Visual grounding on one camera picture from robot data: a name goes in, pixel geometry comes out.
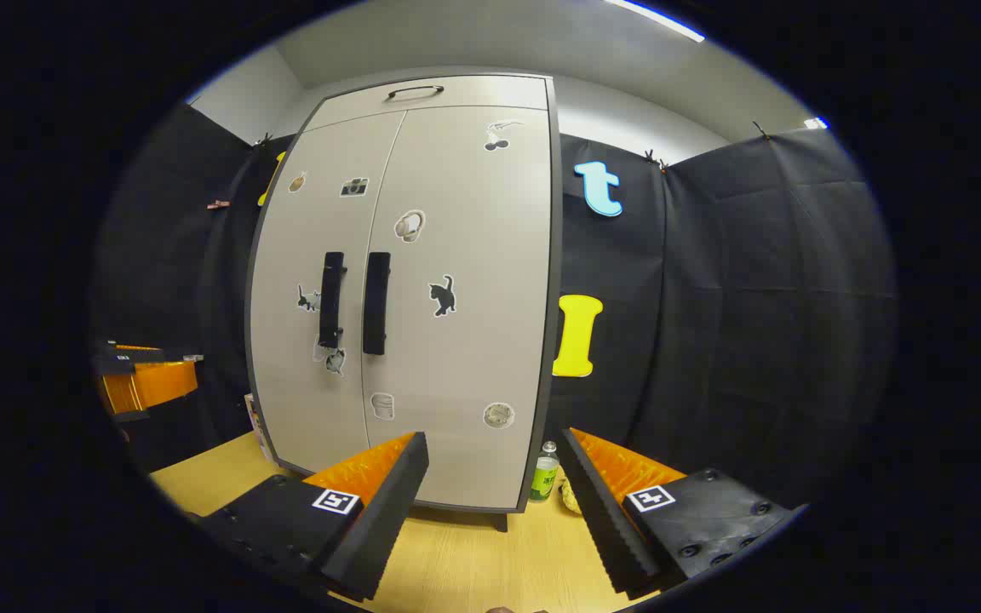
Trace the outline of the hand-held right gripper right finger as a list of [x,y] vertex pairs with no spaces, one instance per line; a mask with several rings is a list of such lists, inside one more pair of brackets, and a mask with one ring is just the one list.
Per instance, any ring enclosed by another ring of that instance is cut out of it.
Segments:
[[577,428],[560,459],[612,588],[638,599],[708,578],[762,547],[806,512],[726,471],[682,473]]

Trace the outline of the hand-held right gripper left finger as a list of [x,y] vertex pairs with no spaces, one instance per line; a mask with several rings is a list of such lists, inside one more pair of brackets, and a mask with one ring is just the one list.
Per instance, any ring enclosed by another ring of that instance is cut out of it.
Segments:
[[425,433],[406,433],[308,478],[265,478],[196,524],[289,586],[370,600],[428,463]]

